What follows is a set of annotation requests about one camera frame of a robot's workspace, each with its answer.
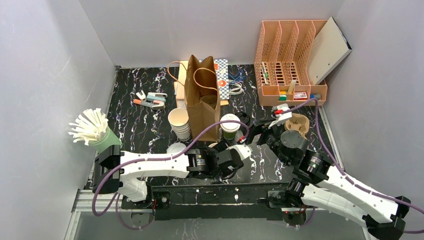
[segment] brown paper bag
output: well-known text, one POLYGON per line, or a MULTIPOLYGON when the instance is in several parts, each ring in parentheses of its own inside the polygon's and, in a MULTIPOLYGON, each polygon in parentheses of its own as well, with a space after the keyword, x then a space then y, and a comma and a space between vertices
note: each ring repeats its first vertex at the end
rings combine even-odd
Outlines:
MULTIPOLYGON (((191 55, 188 60, 184 91, 188 121, 193 138, 197 137, 208 126, 220 120, 221 105, 217 89, 214 58, 209 56, 199 63, 199 60, 191 55)), ((211 128, 199 140, 217 141, 219 129, 219 125, 211 128)))

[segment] black marble table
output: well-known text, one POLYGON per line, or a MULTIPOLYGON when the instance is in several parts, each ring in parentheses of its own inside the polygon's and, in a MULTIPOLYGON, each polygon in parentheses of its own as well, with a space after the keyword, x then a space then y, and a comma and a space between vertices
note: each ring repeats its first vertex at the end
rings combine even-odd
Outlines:
MULTIPOLYGON (((179 68, 172 67, 170 72, 178 76, 179 68)), ((221 116, 227 113, 246 112, 251 119, 263 120, 271 118, 271 107, 259 105, 258 92, 253 65, 228 66, 229 78, 244 83, 244 93, 231 95, 229 105, 221 106, 221 116)), ((168 114, 177 107, 173 79, 167 74, 165 67, 119 69, 107 114, 109 127, 122 142, 122 150, 134 153, 163 154, 168 146, 179 142, 168 122, 168 114), (149 107, 133 103, 135 93, 144 91, 166 93, 168 97, 165 109, 152 110, 149 107)), ((318 139, 315 130, 315 107, 306 106, 295 113, 305 115, 310 120, 309 148, 328 157, 318 139)), ((325 144, 331 149, 327 132, 321 116, 318 116, 320 132, 325 144)), ((224 184, 261 184, 288 183, 294 177, 292 166, 283 166, 274 153, 266 145, 251 145, 252 155, 244 161, 235 177, 225 180, 224 184)), ((171 185, 209 185, 217 183, 217 179, 195 179, 177 177, 149 177, 153 186, 171 185)))

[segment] checkered pattern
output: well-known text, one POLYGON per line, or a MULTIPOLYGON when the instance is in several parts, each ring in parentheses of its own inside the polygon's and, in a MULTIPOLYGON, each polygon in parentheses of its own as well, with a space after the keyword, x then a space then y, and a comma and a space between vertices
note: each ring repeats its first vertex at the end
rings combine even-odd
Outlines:
MULTIPOLYGON (((216 80, 227 81, 228 79, 228 59, 214 59, 215 71, 216 71, 216 80)), ((221 100, 226 100, 230 98, 230 88, 228 84, 225 86, 218 86, 219 98, 221 100)))

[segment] gray wall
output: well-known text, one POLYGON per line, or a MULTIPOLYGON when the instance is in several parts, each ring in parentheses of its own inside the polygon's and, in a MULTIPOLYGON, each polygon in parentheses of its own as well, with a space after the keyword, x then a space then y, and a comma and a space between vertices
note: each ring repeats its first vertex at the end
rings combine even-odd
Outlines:
MULTIPOLYGON (((129 213, 121 213, 130 224, 129 213)), ((364 240, 362 228, 328 211, 317 211, 310 225, 299 230, 265 219, 174 219, 155 221, 144 230, 121 226, 114 212, 96 217, 81 214, 78 240, 364 240)))
POLYGON ((78 0, 0 4, 0 239, 63 239, 94 150, 69 122, 106 108, 115 68, 78 0))
MULTIPOLYGON (((324 105, 346 171, 424 207, 424 2, 348 0, 336 16, 353 51, 324 105)), ((408 230, 423 229, 411 210, 408 230)), ((423 239, 404 235, 403 240, 423 239)))
POLYGON ((252 64, 262 20, 324 19, 342 0, 79 0, 115 65, 213 55, 252 64))

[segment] cup lid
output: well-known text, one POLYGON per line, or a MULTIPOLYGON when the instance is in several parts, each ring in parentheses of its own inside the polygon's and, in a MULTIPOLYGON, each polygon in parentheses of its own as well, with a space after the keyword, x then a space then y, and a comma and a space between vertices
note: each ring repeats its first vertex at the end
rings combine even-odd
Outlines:
MULTIPOLYGON (((240 118, 238 118, 236 115, 232 113, 228 113, 221 117, 221 121, 225 121, 225 120, 240 121, 240 118)), ((240 123, 235 123, 235 122, 221 123, 220 126, 222 130, 224 130, 227 133, 234 133, 240 129, 240 123)))

